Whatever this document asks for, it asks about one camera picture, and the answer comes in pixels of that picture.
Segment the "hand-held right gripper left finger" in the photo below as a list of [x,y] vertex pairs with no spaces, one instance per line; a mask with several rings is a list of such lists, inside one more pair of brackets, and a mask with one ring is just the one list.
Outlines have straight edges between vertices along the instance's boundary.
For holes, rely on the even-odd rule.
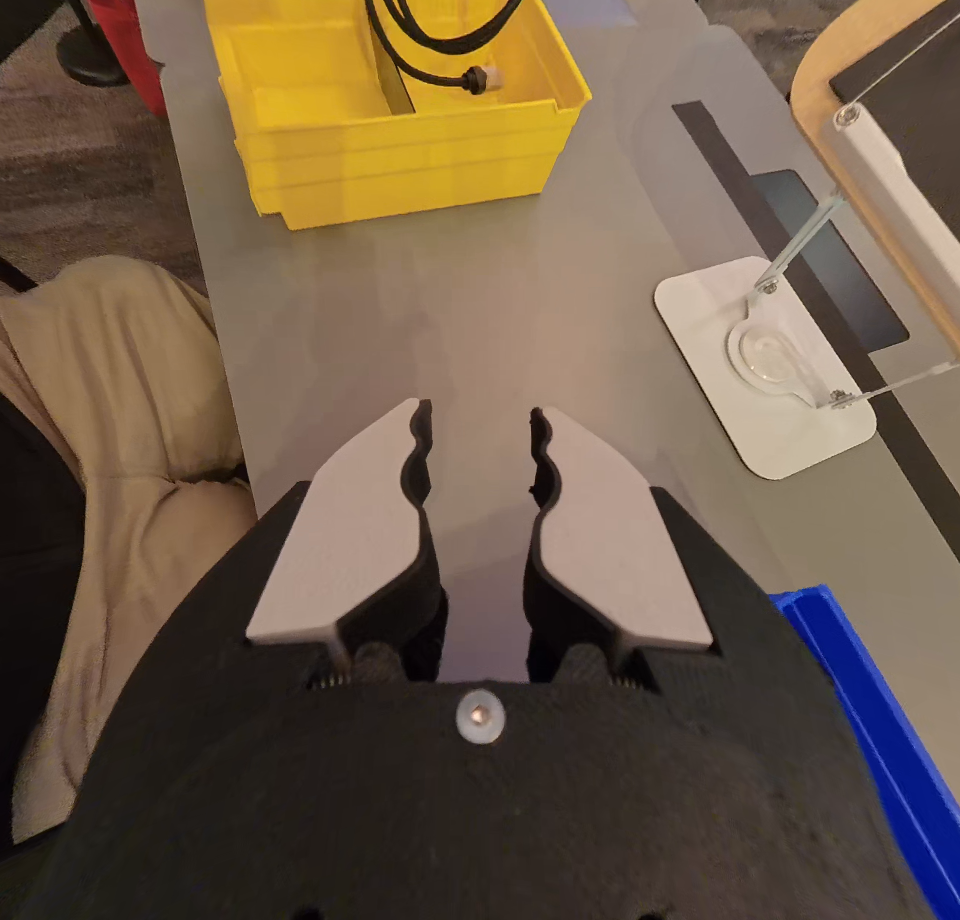
[[426,515],[432,404],[409,398],[316,472],[246,626],[257,645],[318,643],[342,668],[389,646],[435,682],[445,589]]

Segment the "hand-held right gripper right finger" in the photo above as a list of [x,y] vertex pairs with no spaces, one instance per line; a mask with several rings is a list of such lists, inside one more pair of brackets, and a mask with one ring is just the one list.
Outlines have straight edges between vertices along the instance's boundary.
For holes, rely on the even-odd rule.
[[523,573],[533,683],[590,644],[612,674],[647,648],[703,652],[714,634],[654,496],[624,455],[556,407],[531,411],[537,507]]

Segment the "blue plastic bin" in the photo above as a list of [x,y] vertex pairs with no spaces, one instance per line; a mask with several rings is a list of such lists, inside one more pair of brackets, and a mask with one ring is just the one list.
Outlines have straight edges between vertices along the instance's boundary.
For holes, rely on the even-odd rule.
[[959,917],[959,806],[832,591],[772,594],[832,680],[905,861],[934,914]]

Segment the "white tilting stand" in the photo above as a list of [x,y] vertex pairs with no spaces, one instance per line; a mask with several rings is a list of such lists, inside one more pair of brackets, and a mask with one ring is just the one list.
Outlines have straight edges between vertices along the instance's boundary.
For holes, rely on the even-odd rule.
[[[958,307],[958,242],[910,181],[896,149],[864,107],[841,107],[826,122],[841,158],[866,175],[874,205],[892,218],[898,241],[950,289]],[[740,460],[769,481],[786,480],[864,445],[879,429],[873,404],[928,378],[958,371],[958,350],[916,374],[866,388],[850,323],[788,274],[845,207],[863,210],[842,183],[813,206],[777,255],[743,256],[666,278],[654,306]]]

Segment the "person's leg in khaki pants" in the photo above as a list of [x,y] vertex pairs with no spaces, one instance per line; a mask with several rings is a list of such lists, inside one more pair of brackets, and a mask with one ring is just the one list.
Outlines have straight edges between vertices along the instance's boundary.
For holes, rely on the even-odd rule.
[[74,604],[16,771],[6,855],[69,816],[139,660],[257,513],[210,303],[158,265],[90,258],[3,295],[1,392],[85,497]]

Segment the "person's black jacket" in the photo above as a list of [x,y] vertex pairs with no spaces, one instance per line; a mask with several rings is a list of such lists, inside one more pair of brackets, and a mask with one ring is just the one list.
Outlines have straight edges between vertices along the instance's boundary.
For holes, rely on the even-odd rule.
[[82,487],[42,432],[1,398],[1,812],[12,832],[18,764],[41,719],[85,543]]

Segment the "yellow plastic bin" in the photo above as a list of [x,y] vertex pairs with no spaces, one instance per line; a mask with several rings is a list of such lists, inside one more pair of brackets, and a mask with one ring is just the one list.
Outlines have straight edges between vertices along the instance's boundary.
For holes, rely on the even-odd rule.
[[248,190],[290,230],[532,196],[592,97],[543,0],[203,0]]

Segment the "wooden board with black mat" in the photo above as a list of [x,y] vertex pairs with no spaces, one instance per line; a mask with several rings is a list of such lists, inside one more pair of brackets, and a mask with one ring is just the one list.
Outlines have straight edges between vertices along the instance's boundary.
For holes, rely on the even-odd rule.
[[888,220],[847,169],[826,133],[840,107],[831,79],[946,0],[858,0],[827,26],[803,56],[791,86],[790,110],[807,145],[844,195],[882,253],[896,267],[954,354],[958,321],[916,259],[897,239]]

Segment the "black chair base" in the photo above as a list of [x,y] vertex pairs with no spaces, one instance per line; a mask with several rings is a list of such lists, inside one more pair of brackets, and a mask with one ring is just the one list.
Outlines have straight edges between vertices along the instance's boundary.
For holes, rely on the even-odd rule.
[[[74,14],[77,25],[64,33],[55,45],[56,59],[66,76],[92,88],[134,88],[94,19],[88,0],[68,0],[67,7]],[[161,75],[163,64],[147,51],[141,21],[140,27],[146,52]]]

